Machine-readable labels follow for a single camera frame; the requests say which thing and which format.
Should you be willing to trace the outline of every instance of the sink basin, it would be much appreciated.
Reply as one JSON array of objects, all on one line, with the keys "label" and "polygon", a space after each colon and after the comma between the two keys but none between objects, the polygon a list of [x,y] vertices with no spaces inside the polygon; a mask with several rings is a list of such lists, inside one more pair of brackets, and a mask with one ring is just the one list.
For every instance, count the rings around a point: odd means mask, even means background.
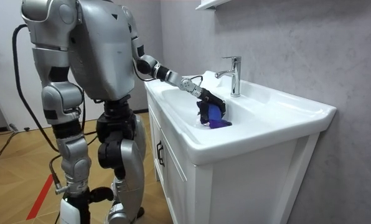
[{"label": "sink basin", "polygon": [[[199,108],[197,106],[197,102],[200,101],[200,99],[192,96],[188,92],[179,90],[165,90],[162,92],[162,96],[167,104],[176,113],[176,115],[188,126],[190,126],[190,129],[202,129],[205,130],[204,132],[206,134],[211,132],[209,126],[203,125],[199,121],[200,116],[198,115]],[[219,94],[216,94],[216,96],[220,97],[221,99],[226,99],[226,97]],[[223,119],[226,121],[231,121],[233,126],[239,126],[245,122],[248,122],[249,120],[252,120],[253,113],[251,111],[248,111],[245,108],[235,104],[233,101],[226,100],[226,102],[227,111]],[[220,128],[218,130],[231,131],[228,129],[231,129],[233,126]]]},{"label": "sink basin", "polygon": [[241,96],[230,96],[231,78],[203,74],[202,87],[226,101],[233,126],[210,129],[199,122],[196,97],[160,81],[146,83],[194,164],[237,156],[326,130],[333,106],[242,81]]}]

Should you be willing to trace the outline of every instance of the black cabinet handle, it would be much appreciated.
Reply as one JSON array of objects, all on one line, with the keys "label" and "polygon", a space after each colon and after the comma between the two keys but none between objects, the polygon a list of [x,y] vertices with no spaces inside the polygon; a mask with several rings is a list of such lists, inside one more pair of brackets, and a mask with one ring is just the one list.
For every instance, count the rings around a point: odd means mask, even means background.
[{"label": "black cabinet handle", "polygon": [[159,141],[159,143],[156,145],[156,153],[159,159],[159,164],[165,167],[165,163],[163,162],[163,158],[161,157],[162,150],[163,150],[162,141]]}]

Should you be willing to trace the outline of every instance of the textured wall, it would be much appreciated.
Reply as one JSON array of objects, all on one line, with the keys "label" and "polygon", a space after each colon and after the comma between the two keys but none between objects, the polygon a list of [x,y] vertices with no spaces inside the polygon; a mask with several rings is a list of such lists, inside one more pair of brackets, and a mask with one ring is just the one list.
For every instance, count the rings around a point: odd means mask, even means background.
[{"label": "textured wall", "polygon": [[338,108],[288,223],[371,224],[371,0],[233,0],[216,12],[162,1],[164,59],[183,75],[242,78]]},{"label": "textured wall", "polygon": [[[144,43],[145,53],[163,61],[162,24],[160,0],[113,0],[127,6],[133,13],[139,35]],[[133,110],[147,109],[147,92],[144,83],[135,77],[134,90],[130,93],[130,107]]]}]

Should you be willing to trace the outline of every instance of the purple cloth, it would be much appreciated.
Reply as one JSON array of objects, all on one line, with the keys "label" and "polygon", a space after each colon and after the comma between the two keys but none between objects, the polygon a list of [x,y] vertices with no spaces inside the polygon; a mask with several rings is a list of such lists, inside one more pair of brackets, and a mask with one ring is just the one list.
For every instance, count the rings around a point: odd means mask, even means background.
[{"label": "purple cloth", "polygon": [[209,127],[212,129],[231,126],[232,123],[222,119],[222,114],[218,106],[209,104]]}]

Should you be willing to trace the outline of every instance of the wooden floor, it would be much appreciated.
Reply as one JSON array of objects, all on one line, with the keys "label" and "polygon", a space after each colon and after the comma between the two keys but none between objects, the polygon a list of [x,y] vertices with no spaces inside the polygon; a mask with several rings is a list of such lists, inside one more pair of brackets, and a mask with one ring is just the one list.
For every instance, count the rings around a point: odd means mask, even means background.
[{"label": "wooden floor", "polygon": [[[172,219],[161,184],[155,180],[148,114],[141,114],[141,116],[147,135],[147,152],[144,160],[146,178],[143,198],[143,207],[146,213],[138,220],[137,224],[171,224]],[[94,131],[95,123],[95,121],[88,121],[85,132]],[[50,128],[46,129],[46,133],[49,138],[54,139]],[[8,137],[9,134],[0,136],[0,149]],[[93,138],[94,135],[87,136],[87,141],[89,142]],[[89,146],[89,156],[92,159],[89,178],[90,189],[100,186],[109,187],[113,179],[112,170],[102,169],[98,165],[97,150],[99,145],[100,143],[95,141]],[[59,202],[62,195],[54,194],[53,184],[36,218],[26,219],[50,175],[49,161],[56,155],[57,153],[48,146],[39,131],[30,131],[14,136],[0,157],[0,223],[54,223],[59,212]],[[65,183],[60,163],[61,160],[57,159],[54,167],[61,183]],[[111,202],[107,201],[91,204],[92,223],[103,223],[110,207]]]}]

